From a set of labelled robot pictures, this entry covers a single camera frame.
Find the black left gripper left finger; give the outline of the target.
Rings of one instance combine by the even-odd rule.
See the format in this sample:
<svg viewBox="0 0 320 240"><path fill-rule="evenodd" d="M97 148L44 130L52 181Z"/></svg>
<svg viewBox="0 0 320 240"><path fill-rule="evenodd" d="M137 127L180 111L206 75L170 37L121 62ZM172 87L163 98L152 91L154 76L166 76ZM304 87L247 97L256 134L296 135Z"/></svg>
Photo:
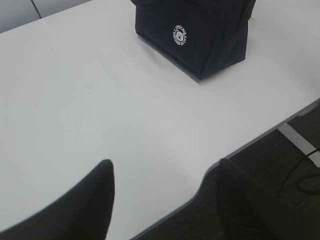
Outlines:
<svg viewBox="0 0 320 240"><path fill-rule="evenodd" d="M46 208L3 230L2 240L104 240L115 199L114 166L102 160Z"/></svg>

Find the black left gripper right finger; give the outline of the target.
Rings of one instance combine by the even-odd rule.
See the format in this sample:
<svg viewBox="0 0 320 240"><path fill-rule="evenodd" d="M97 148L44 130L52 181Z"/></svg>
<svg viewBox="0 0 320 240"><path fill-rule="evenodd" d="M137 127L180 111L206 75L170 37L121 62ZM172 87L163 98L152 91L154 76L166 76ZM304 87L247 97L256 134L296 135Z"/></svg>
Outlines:
<svg viewBox="0 0 320 240"><path fill-rule="evenodd" d="M216 203L227 240L318 240L320 208L295 210L229 159L218 166Z"/></svg>

